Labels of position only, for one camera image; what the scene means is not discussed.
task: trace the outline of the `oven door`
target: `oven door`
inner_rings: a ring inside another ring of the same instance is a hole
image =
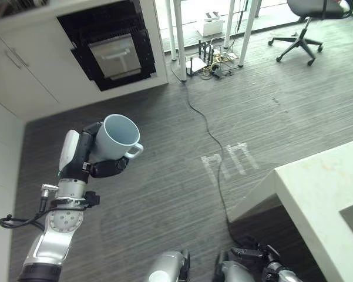
[[[88,45],[105,78],[118,79],[141,72],[131,34]]]

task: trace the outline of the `mug handle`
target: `mug handle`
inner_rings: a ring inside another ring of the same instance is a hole
[[[134,154],[131,154],[129,152],[126,152],[124,154],[124,157],[128,158],[128,159],[134,159],[136,158],[139,154],[141,154],[143,152],[143,146],[140,143],[137,143],[133,146],[133,148],[137,149],[137,152]]]

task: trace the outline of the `white mug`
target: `white mug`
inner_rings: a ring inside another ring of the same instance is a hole
[[[96,162],[102,160],[118,160],[121,157],[134,159],[143,151],[143,146],[138,143],[140,131],[128,117],[122,115],[109,115],[103,121],[95,138],[92,149]]]

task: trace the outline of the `table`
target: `table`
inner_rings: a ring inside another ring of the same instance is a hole
[[[166,1],[166,11],[167,11],[167,22],[168,22],[168,27],[169,27],[169,35],[170,35],[170,46],[171,46],[171,57],[172,60],[176,60],[176,50],[175,50],[175,42],[174,42],[174,36],[173,36],[173,27],[172,27],[172,12],[171,12],[171,6],[170,6],[170,0],[165,0]],[[183,37],[183,24],[181,22],[181,1],[182,0],[173,0],[174,4],[174,11],[175,11],[175,21],[176,21],[176,33],[177,33],[177,41],[178,41],[178,50],[179,50],[179,64],[180,68],[178,69],[178,77],[182,81],[187,80],[187,74],[186,74],[186,57],[185,57],[185,51],[184,51],[184,37]],[[228,47],[229,40],[230,40],[230,30],[231,30],[231,24],[233,20],[233,13],[234,13],[234,5],[235,5],[235,0],[230,1],[230,8],[228,11],[228,21],[227,21],[227,27],[226,27],[226,36],[225,40],[223,43],[224,47]],[[247,22],[247,29],[244,34],[244,39],[243,39],[243,45],[241,47],[241,53],[239,57],[239,67],[243,67],[244,65],[244,58],[246,57],[247,53],[247,48],[248,48],[248,43],[249,43],[249,38],[252,33],[252,26],[253,26],[253,20],[258,15],[257,9],[261,5],[261,0],[252,0],[251,1],[251,8],[249,11],[248,15],[248,22]]]
[[[353,205],[353,142],[274,169],[229,221],[283,204],[328,281],[353,281],[353,232],[339,213]]]

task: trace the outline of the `cable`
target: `cable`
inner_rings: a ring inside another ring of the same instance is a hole
[[[210,45],[213,43],[213,40],[214,39],[221,39],[220,37],[213,37],[211,40],[210,40]]]
[[[219,163],[219,166],[218,166],[218,172],[217,172],[217,185],[218,185],[218,192],[219,192],[219,196],[221,198],[221,202],[222,202],[222,206],[223,206],[223,209],[224,209],[224,214],[226,216],[226,222],[227,222],[227,228],[228,228],[228,224],[229,224],[229,220],[228,220],[228,212],[227,212],[227,207],[226,207],[226,203],[224,202],[224,199],[223,199],[223,194],[222,194],[222,189],[221,189],[221,184],[220,184],[220,172],[221,172],[221,167],[222,167],[222,163],[224,162],[224,149],[223,149],[223,146],[221,144],[221,142],[219,142],[219,140],[214,137],[213,134],[211,134],[211,131],[209,129],[209,122],[206,118],[206,116],[204,115],[203,112],[201,112],[200,110],[196,109],[191,103],[190,103],[190,99],[189,99],[189,91],[188,91],[188,88],[185,84],[185,82],[182,83],[183,86],[185,87],[185,90],[186,90],[186,97],[187,97],[187,103],[189,105],[189,107],[194,110],[196,113],[198,113],[200,116],[203,117],[204,121],[205,121],[205,126],[206,126],[206,131],[207,131],[207,134],[209,134],[209,136],[219,145],[220,147],[220,150],[221,150],[221,161]]]
[[[226,72],[226,74],[230,73],[230,75],[226,75],[226,74],[225,74],[224,76],[231,76],[231,75],[234,74],[234,73],[232,73],[232,71],[233,71],[234,69],[241,69],[241,67],[239,67],[239,66],[237,66],[237,67],[235,67],[235,68],[231,68],[231,67],[230,67],[230,69],[222,70],[222,72]]]
[[[17,219],[12,217],[11,214],[7,215],[6,217],[3,217],[2,219],[0,219],[0,226],[6,229],[15,229],[15,228],[19,228],[19,227],[23,227],[26,225],[33,225],[37,228],[39,228],[41,231],[45,231],[45,226],[38,222],[37,220],[40,219],[42,216],[44,216],[45,214],[49,213],[49,212],[53,212],[55,210],[78,210],[78,211],[84,211],[86,210],[86,207],[84,207],[83,209],[63,209],[63,208],[51,208],[48,209],[46,211],[43,211],[41,213],[37,213],[35,214],[35,216],[32,219]],[[12,224],[9,223],[8,221],[18,221],[18,222],[22,222],[21,224]]]
[[[186,54],[186,56],[194,55],[194,54],[197,54],[197,53],[198,53],[198,51],[195,52],[195,53],[188,53],[188,54]]]
[[[237,12],[237,18],[236,18],[236,20],[237,20],[237,23],[236,23],[236,26],[235,26],[235,32],[236,33],[239,32],[240,25],[241,25],[241,20],[243,18],[243,13],[244,13],[244,7],[243,7],[243,9],[241,8],[241,1],[240,1],[239,2],[239,11]],[[227,50],[230,50],[234,46],[235,40],[236,40],[236,36],[234,37],[233,43],[231,43],[231,45],[227,48]]]
[[[171,69],[171,72],[174,74],[174,76],[177,78],[177,80],[180,81],[181,83],[183,83],[183,81],[176,75],[176,73],[172,69],[171,65],[170,65],[170,69]]]
[[[210,79],[213,78],[213,76],[211,75],[211,73],[208,72],[208,73],[206,74],[205,70],[199,70],[197,73],[199,74],[199,78],[201,78],[202,80],[210,80]]]
[[[19,222],[22,222],[22,224],[14,225],[12,223],[9,223],[8,221],[19,221]],[[29,219],[16,219],[16,218],[12,217],[11,214],[9,214],[6,217],[0,219],[0,226],[3,228],[6,228],[6,229],[14,229],[14,228],[26,226],[29,224],[39,228],[41,231],[45,231],[45,226],[42,223],[36,221],[35,218],[32,218],[30,220]]]

